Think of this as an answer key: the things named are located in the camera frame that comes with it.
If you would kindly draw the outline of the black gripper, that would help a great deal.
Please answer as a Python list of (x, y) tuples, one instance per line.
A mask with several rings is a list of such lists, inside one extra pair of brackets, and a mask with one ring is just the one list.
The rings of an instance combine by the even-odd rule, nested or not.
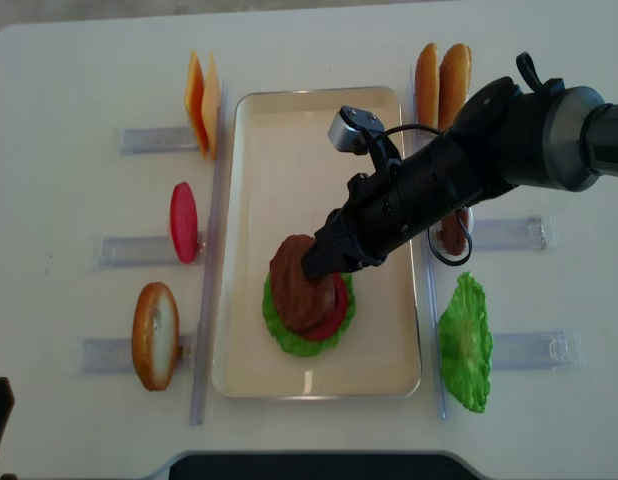
[(443, 217), (482, 197), (482, 158), (447, 131), (405, 160), (379, 144), (367, 143), (376, 172), (354, 176), (347, 202), (315, 233), (301, 259), (306, 279), (379, 266), (387, 256)]

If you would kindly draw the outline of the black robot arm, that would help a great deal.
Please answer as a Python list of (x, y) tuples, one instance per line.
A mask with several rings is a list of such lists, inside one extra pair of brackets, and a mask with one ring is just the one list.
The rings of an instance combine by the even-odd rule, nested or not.
[(559, 79), (531, 93), (508, 77), (491, 82), (408, 158), (364, 110), (341, 108), (329, 137), (339, 151), (369, 154), (375, 170), (349, 180), (347, 201), (316, 232), (301, 261), (310, 280), (378, 266), (446, 215), (520, 185), (580, 192), (618, 177), (618, 105)]

